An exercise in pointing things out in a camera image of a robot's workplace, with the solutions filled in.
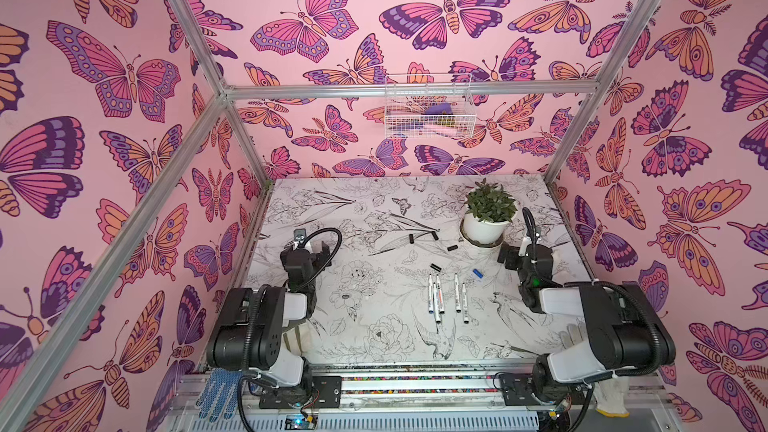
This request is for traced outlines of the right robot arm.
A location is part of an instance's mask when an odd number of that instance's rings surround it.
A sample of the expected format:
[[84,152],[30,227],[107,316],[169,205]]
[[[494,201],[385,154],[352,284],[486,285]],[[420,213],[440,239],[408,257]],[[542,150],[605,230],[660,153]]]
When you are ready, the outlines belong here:
[[522,209],[522,217],[521,246],[505,248],[517,253],[512,263],[517,266],[522,302],[535,314],[581,319],[586,328],[581,342],[536,358],[527,388],[538,402],[560,402],[585,386],[650,375],[675,361],[676,345],[638,285],[555,282],[552,249],[539,243],[529,208]]

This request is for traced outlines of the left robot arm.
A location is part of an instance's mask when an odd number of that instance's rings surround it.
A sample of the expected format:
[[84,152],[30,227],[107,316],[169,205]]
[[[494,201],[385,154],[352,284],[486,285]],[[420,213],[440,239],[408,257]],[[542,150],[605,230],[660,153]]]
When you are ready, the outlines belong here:
[[286,274],[283,285],[231,289],[206,346],[207,364],[240,372],[264,388],[309,392],[309,365],[288,350],[282,336],[313,316],[317,279],[332,265],[342,241],[342,232],[334,227],[305,235],[296,230],[279,254]]

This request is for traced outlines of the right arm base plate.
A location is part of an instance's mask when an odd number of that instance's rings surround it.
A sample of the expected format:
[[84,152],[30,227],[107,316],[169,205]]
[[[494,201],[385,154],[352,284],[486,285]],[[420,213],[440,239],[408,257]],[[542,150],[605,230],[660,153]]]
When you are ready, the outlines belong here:
[[533,379],[529,374],[499,372],[494,387],[501,393],[506,406],[535,406],[540,402],[534,394]]

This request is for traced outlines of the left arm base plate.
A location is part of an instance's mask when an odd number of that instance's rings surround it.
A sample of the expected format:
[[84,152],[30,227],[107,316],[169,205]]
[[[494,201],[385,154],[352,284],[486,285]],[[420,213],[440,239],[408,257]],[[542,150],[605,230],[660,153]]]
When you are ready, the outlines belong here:
[[341,376],[306,378],[293,387],[268,389],[260,395],[259,408],[270,409],[337,409],[341,403]]

